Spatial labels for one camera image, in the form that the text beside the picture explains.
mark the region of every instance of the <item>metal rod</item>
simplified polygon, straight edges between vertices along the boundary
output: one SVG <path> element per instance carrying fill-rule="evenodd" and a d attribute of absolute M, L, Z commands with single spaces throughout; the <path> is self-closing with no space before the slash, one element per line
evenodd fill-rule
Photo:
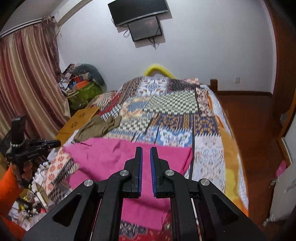
<path fill-rule="evenodd" d="M 42 19 L 43 18 L 37 18 L 37 19 L 34 19 L 34 20 L 27 21 L 25 23 L 21 23 L 19 25 L 16 25 L 15 27 L 10 28 L 10 29 L 4 31 L 2 34 L 0 34 L 0 38 L 3 38 L 3 37 L 15 32 L 15 31 L 19 30 L 19 29 L 28 27 L 28 26 L 36 24 L 36 23 L 40 23 L 42 21 Z"/>

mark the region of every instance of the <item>metal screw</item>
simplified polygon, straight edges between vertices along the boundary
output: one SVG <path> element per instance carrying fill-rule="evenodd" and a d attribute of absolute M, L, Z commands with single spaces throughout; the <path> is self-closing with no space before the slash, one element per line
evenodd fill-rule
<path fill-rule="evenodd" d="M 124 177 L 129 174 L 129 171 L 128 170 L 121 170 L 119 174 Z"/>
<path fill-rule="evenodd" d="M 208 186 L 210 184 L 210 181 L 208 179 L 201 179 L 200 184 L 204 186 Z"/>
<path fill-rule="evenodd" d="M 174 175 L 175 174 L 175 172 L 173 171 L 173 170 L 166 170 L 165 171 L 165 174 L 167 175 L 167 176 L 172 176 L 172 175 Z"/>
<path fill-rule="evenodd" d="M 84 181 L 84 185 L 87 186 L 87 187 L 93 185 L 93 183 L 94 183 L 94 181 L 91 180 L 91 179 L 87 179 L 87 180 Z"/>

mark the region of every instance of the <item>wooden bedpost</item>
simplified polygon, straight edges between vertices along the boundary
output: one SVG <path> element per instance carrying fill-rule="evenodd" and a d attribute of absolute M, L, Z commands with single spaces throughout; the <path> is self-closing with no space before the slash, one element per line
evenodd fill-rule
<path fill-rule="evenodd" d="M 215 93 L 218 93 L 218 80 L 217 79 L 210 79 L 209 88 Z"/>

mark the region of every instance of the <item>satin curtain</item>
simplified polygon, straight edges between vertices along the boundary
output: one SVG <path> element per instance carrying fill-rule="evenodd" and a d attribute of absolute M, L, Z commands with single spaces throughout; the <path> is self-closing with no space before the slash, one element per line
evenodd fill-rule
<path fill-rule="evenodd" d="M 0 138 L 27 114 L 28 138 L 54 139 L 70 118 L 59 85 L 55 23 L 46 17 L 0 39 Z"/>

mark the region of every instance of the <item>pink object on floor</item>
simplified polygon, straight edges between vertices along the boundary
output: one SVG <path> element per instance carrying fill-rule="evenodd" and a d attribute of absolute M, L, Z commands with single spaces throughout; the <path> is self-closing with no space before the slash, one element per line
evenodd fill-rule
<path fill-rule="evenodd" d="M 276 170 L 276 178 L 278 178 L 280 175 L 284 173 L 284 171 L 287 169 L 286 161 L 282 160 L 281 164 L 279 165 L 278 169 Z"/>
<path fill-rule="evenodd" d="M 157 147 L 158 156 L 167 160 L 170 169 L 184 174 L 191 159 L 191 148 L 165 147 L 147 143 L 132 143 L 120 139 L 90 138 L 83 144 L 73 144 L 65 148 L 73 160 L 80 165 L 70 176 L 69 184 L 74 189 L 86 179 L 101 181 L 123 169 L 125 161 L 135 157 L 136 147 L 143 148 L 142 192 L 139 199 L 124 199 L 121 219 L 150 229 L 161 230 L 167 212 L 169 199 L 153 196 L 150 149 Z"/>

